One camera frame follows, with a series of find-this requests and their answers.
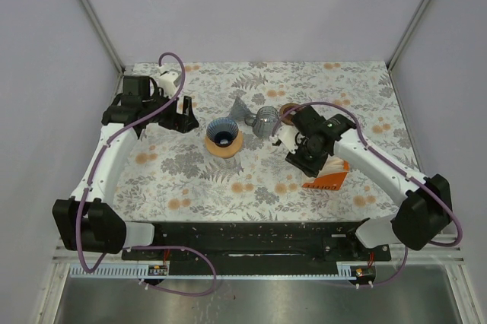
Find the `table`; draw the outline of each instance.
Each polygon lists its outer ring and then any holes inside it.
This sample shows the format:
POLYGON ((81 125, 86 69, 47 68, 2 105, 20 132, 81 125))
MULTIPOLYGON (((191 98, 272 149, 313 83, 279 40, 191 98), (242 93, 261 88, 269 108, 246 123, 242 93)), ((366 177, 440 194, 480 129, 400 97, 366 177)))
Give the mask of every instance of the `table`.
MULTIPOLYGON (((155 75, 156 67, 140 63, 129 73, 155 75)), ((285 148, 258 139, 242 122, 244 143, 235 157, 216 158, 203 142, 206 126, 226 116, 236 96, 253 112, 264 105, 328 100, 348 107, 370 140, 417 168, 383 62, 205 62, 186 64, 186 72, 183 94, 193 98, 200 127, 188 134, 147 127, 116 187, 114 209, 125 220, 339 221, 397 210, 353 166, 339 191, 302 189, 302 172, 285 161, 285 148)), ((337 113, 316 110, 325 117, 337 113)))

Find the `metal floor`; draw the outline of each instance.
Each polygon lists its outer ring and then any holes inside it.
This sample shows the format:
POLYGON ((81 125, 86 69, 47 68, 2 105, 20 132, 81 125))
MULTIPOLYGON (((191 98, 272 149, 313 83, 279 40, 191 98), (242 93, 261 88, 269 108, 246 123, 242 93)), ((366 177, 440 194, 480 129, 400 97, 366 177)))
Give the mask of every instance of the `metal floor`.
MULTIPOLYGON (((378 271, 380 280, 393 269, 378 271)), ((207 288, 208 282, 176 280, 162 285, 196 292, 207 288)), ((350 287, 326 281, 223 281, 213 295, 190 298, 145 291, 136 280, 69 278, 56 323, 461 322, 447 275, 439 266, 409 266, 395 282, 373 290, 350 287)))

